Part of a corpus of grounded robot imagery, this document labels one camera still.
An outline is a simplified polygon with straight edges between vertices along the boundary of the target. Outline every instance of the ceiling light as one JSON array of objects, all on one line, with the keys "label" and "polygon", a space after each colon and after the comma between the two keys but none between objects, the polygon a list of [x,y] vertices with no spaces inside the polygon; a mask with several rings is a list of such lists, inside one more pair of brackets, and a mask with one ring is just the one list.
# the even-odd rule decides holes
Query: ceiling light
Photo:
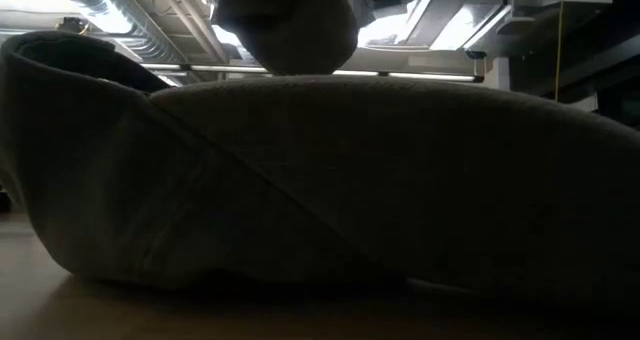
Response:
[{"label": "ceiling light", "polygon": [[223,66],[223,65],[193,65],[193,71],[213,71],[226,73],[252,73],[252,74],[268,74],[265,68],[254,66]]},{"label": "ceiling light", "polygon": [[333,75],[348,75],[348,76],[377,76],[377,71],[352,71],[352,70],[336,70]]},{"label": "ceiling light", "polygon": [[180,70],[176,64],[140,64],[147,70]]},{"label": "ceiling light", "polygon": [[459,82],[474,82],[476,80],[476,77],[472,75],[389,73],[389,76],[397,77],[397,78],[406,78],[406,79],[459,81]]},{"label": "ceiling light", "polygon": [[157,76],[186,77],[189,76],[186,71],[154,71]]},{"label": "ceiling light", "polygon": [[498,22],[500,22],[500,20],[502,20],[502,18],[507,16],[507,14],[510,13],[510,12],[511,12],[511,5],[505,6],[504,9],[502,9],[502,11],[500,11],[500,13],[498,13],[498,15],[496,15],[493,19],[491,19],[491,21],[489,21],[489,23],[487,23],[487,25],[483,26],[482,29],[480,29],[480,31],[478,31],[462,47],[465,50],[467,50],[470,47],[472,47],[473,45],[475,45],[475,43],[477,43],[478,40],[482,39],[485,35],[487,35],[489,30],[491,30],[494,26],[496,26],[496,24]]}]

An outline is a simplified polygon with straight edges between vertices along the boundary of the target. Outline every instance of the gray fabric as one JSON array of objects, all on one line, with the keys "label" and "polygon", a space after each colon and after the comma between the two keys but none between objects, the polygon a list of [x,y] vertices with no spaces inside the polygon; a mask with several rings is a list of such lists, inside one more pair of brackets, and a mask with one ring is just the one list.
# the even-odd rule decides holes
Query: gray fabric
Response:
[{"label": "gray fabric", "polygon": [[640,140],[622,125],[386,78],[129,83],[146,96],[33,61],[73,48],[95,64],[96,44],[30,34],[0,58],[0,182],[72,272],[159,287],[397,273],[637,313]]},{"label": "gray fabric", "polygon": [[275,74],[331,74],[358,44],[347,0],[220,0],[216,18]]}]

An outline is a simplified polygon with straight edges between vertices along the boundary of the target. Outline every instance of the table surface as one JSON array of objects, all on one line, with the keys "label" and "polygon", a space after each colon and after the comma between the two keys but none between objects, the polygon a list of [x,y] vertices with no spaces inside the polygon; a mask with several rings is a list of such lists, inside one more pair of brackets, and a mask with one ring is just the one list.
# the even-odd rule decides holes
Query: table surface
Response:
[{"label": "table surface", "polygon": [[629,323],[433,293],[205,299],[71,276],[24,214],[0,215],[0,339],[613,339]]}]

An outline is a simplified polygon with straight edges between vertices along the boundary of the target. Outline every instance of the duct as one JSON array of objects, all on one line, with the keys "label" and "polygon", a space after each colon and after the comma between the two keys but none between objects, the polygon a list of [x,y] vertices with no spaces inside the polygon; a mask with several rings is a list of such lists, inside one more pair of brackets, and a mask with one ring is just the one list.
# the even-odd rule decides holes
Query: duct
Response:
[{"label": "duct", "polygon": [[182,63],[186,57],[135,0],[69,0],[79,12],[101,30],[129,35],[119,38],[142,61]]}]

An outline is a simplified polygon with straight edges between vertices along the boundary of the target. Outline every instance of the yellow cable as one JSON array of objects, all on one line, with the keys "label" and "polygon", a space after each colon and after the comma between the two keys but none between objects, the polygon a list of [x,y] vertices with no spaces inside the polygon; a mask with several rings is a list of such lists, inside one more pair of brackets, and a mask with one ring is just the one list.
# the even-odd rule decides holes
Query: yellow cable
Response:
[{"label": "yellow cable", "polygon": [[558,15],[558,53],[556,55],[556,93],[555,100],[559,101],[560,96],[560,65],[562,56],[562,23],[564,18],[564,0],[560,0],[560,14]]}]

